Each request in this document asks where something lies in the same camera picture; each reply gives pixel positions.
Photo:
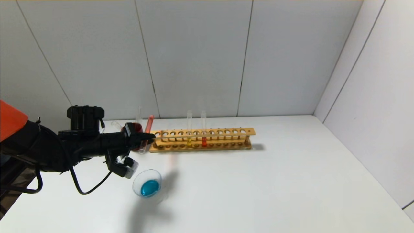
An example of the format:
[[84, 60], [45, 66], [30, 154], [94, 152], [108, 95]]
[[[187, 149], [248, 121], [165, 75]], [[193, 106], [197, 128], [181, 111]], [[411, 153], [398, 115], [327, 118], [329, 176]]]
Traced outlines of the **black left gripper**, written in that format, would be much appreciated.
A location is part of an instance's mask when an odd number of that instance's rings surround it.
[[[111, 122], [111, 126], [115, 127], [118, 131], [126, 133], [128, 136], [135, 134], [135, 147], [141, 147], [144, 143], [151, 144], [156, 136], [151, 133], [138, 132], [138, 123], [137, 122], [126, 122], [121, 125], [119, 122]], [[109, 126], [105, 122], [99, 125], [99, 132], [102, 134], [108, 133], [107, 130]]]

